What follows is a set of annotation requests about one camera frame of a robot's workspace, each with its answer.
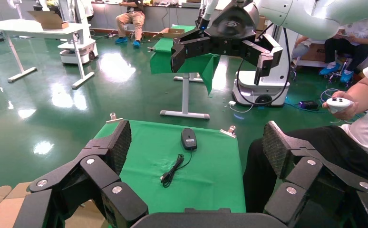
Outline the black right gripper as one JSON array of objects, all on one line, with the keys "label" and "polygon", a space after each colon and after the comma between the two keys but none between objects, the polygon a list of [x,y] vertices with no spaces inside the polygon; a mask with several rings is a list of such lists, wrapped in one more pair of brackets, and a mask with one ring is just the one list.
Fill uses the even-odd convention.
[{"label": "black right gripper", "polygon": [[199,28],[173,38],[170,69],[177,73],[189,58],[204,55],[241,57],[256,67],[254,84],[269,76],[279,64],[283,48],[269,34],[256,38],[259,13],[251,2],[231,2],[220,15],[211,20],[214,10],[207,4],[199,16]]}]

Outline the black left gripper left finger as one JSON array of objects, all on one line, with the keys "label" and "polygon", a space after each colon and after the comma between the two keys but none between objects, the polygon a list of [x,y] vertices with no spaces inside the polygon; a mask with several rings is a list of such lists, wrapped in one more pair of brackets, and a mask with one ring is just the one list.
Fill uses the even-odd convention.
[{"label": "black left gripper left finger", "polygon": [[129,228],[147,204],[120,177],[132,141],[128,120],[106,137],[90,140],[70,162],[37,178],[14,223],[16,228],[63,228],[88,200],[114,228]]}]

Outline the operator hand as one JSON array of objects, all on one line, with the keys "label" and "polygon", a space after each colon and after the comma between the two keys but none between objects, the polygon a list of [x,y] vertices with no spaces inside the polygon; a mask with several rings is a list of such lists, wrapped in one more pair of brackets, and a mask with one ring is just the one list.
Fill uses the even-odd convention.
[{"label": "operator hand", "polygon": [[333,98],[337,98],[337,99],[342,98],[344,100],[348,100],[347,102],[348,106],[343,107],[343,109],[340,111],[336,110],[336,112],[333,112],[331,111],[331,106],[328,105],[327,102],[324,102],[322,104],[322,108],[327,109],[335,118],[344,120],[344,121],[348,121],[352,117],[355,116],[355,114],[358,111],[358,101],[356,101],[355,98],[351,94],[348,94],[347,92],[343,92],[343,91],[337,91],[332,95],[331,100]]}]

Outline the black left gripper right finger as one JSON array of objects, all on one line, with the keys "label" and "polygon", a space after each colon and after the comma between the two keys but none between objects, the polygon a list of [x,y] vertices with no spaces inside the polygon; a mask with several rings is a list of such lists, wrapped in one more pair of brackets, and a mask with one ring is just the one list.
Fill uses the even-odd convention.
[{"label": "black left gripper right finger", "polygon": [[327,161],[308,141],[287,136],[274,121],[263,131],[263,152],[282,184],[265,213],[292,228],[315,202],[342,228],[368,228],[368,180]]}]

